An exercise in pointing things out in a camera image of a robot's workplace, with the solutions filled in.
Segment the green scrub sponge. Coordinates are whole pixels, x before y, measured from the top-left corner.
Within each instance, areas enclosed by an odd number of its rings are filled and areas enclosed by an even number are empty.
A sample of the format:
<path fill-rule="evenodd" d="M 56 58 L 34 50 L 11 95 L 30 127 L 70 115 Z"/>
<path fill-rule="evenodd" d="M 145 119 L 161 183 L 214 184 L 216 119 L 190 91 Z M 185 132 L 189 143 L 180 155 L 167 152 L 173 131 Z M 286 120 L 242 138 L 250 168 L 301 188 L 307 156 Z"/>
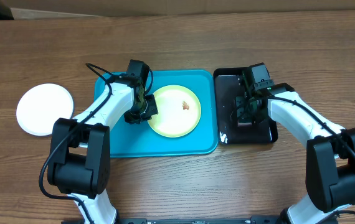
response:
<path fill-rule="evenodd" d="M 237 124 L 244 125 L 247 123 L 253 123 L 255 114 L 257 111 L 257 102 L 248 102 L 248 99 L 244 96 L 237 96 L 235 98 Z"/>

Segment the yellow plate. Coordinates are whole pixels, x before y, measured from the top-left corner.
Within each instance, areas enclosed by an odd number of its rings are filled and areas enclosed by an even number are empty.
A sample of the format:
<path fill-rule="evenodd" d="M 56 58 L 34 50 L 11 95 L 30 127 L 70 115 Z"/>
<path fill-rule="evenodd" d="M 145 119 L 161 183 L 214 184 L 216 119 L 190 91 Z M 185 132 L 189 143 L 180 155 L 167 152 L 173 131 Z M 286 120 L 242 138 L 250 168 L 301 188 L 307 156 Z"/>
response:
<path fill-rule="evenodd" d="M 167 85 L 153 93 L 158 113 L 148 124 L 157 134 L 179 138 L 189 134 L 201 118 L 201 103 L 194 92 L 181 85 Z"/>

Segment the white plate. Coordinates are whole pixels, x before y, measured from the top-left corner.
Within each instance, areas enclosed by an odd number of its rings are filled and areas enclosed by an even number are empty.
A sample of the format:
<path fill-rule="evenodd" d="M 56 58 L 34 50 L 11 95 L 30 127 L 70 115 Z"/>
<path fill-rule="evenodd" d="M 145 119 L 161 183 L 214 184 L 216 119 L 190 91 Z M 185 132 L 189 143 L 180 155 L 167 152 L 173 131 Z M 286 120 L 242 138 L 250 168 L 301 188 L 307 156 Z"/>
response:
<path fill-rule="evenodd" d="M 25 132 L 48 136 L 52 134 L 54 123 L 59 118 L 70 119 L 73 110 L 73 98 L 64 87 L 45 83 L 31 88 L 21 97 L 16 119 Z"/>

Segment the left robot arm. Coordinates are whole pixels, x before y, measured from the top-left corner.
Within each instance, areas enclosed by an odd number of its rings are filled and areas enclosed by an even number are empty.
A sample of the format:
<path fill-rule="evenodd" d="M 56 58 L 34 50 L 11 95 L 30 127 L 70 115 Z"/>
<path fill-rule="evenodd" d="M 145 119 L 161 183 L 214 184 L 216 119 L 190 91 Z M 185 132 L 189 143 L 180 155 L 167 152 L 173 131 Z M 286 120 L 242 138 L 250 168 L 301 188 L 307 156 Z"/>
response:
<path fill-rule="evenodd" d="M 140 60 L 130 60 L 127 71 L 117 75 L 92 63 L 86 66 L 103 80 L 103 92 L 84 112 L 54 123 L 39 187 L 48 198 L 75 202 L 82 223 L 115 223 L 118 212 L 106 190 L 110 131 L 120 118 L 140 124 L 157 114 L 149 94 L 153 73 Z"/>

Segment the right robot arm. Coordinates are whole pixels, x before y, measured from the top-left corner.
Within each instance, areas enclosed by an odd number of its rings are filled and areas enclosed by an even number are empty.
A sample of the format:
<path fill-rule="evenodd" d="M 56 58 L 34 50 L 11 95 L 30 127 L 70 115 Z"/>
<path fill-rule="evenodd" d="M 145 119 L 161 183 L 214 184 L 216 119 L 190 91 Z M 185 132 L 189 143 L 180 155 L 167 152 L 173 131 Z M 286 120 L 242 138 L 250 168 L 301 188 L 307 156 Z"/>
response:
<path fill-rule="evenodd" d="M 264 63 L 244 68 L 245 93 L 237 121 L 281 124 L 306 148 L 307 194 L 284 209 L 277 223 L 336 223 L 355 215 L 355 128 L 345 129 L 307 105 L 287 83 L 276 84 Z"/>

